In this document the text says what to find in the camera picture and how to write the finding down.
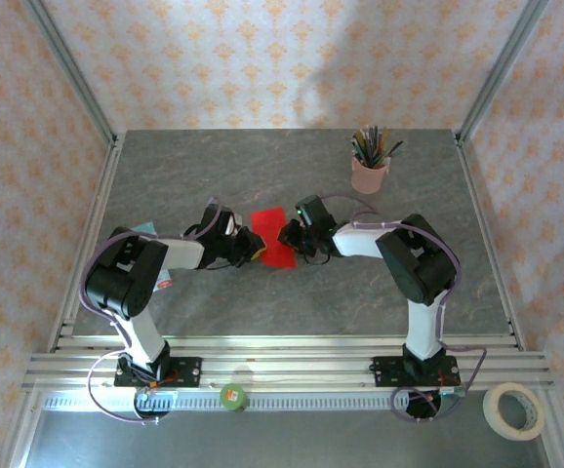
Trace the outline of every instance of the pen holder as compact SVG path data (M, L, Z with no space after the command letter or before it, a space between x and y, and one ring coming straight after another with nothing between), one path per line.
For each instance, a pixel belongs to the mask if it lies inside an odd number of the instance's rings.
M382 188L383 178L388 174L388 166L369 169L356 158L351 158L351 186L358 192L369 195Z

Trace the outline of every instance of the tape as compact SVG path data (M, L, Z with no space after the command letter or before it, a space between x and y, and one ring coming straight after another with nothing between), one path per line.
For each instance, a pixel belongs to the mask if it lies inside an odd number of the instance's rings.
M503 396L514 397L523 406L527 414L525 425L517 429L505 422L499 411L499 399ZM484 415L486 421L500 436L510 441L531 441L544 429L544 409L534 392L519 383L502 383L486 392L484 396Z

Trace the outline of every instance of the red fabric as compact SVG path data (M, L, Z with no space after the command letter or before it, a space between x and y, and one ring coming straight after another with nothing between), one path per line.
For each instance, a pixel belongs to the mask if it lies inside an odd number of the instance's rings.
M262 237L266 250L261 253L262 264L276 268L297 268L293 249L278 242L280 229L286 225L282 208L271 208L251 214L252 231Z

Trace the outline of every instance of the wall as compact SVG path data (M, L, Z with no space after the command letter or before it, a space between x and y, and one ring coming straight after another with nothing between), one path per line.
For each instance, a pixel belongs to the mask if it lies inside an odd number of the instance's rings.
M105 145L19 0L0 0L0 447L45 352Z
M519 322L564 398L564 1L549 2L473 143Z
M47 3L123 132L456 128L526 1Z

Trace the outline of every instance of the gray floor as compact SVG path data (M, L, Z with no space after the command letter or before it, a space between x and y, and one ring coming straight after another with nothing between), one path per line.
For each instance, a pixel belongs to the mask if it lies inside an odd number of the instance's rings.
M388 411L181 412L146 427L100 413L44 412L27 466L547 466L540 438L511 442L492 431L482 398L473 392L448 418L421 425Z
M154 221L157 231L183 232L198 222L211 194L249 220L281 206L287 218L311 195L358 196L349 184L349 130L128 132L110 191L100 238L116 226ZM459 256L463 282L447 309L447 333L504 333L507 324L490 262L446 130L400 130L404 139L383 190L362 196L396 220L420 213ZM358 206L328 200L337 220ZM173 271L174 285L149 304L166 335L404 334L407 306L385 265L334 258L295 270L248 264L240 270ZM87 312L75 334L114 334Z

